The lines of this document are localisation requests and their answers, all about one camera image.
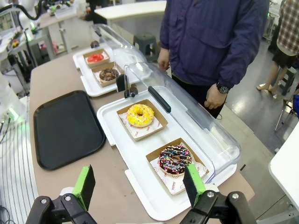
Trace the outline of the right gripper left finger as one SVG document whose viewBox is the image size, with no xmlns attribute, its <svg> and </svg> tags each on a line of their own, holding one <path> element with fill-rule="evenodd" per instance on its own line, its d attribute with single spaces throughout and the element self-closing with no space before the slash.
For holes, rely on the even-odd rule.
<svg viewBox="0 0 299 224">
<path fill-rule="evenodd" d="M 95 224 L 88 209 L 95 187 L 95 177 L 91 165 L 84 166 L 75 187 L 64 188 L 52 200 L 39 196 L 34 200 L 26 223 L 28 224 Z"/>
</svg>

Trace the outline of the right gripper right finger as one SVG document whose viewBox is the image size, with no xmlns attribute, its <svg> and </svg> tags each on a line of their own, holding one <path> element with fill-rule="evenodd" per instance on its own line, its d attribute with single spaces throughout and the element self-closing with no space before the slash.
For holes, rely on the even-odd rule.
<svg viewBox="0 0 299 224">
<path fill-rule="evenodd" d="M 222 224 L 256 224 L 245 195 L 240 191 L 224 196 L 206 189 L 194 164 L 185 165 L 183 183 L 191 203 L 191 209 L 182 224 L 206 224 L 218 219 Z"/>
</svg>

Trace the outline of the person's left hand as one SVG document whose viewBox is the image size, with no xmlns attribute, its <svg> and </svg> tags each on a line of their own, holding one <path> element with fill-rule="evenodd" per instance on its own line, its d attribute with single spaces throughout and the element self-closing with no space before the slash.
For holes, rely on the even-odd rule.
<svg viewBox="0 0 299 224">
<path fill-rule="evenodd" d="M 206 100 L 204 106 L 208 109 L 216 109 L 224 104 L 228 92 L 220 92 L 217 84 L 213 84 L 206 94 Z"/>
</svg>

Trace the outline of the person's right hand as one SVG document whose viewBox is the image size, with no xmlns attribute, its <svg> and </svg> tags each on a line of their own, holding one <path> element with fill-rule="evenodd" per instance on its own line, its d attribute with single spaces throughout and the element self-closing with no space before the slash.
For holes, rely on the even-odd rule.
<svg viewBox="0 0 299 224">
<path fill-rule="evenodd" d="M 161 70 L 167 71 L 170 67 L 170 52 L 168 49 L 161 48 L 158 57 L 158 66 Z"/>
</svg>

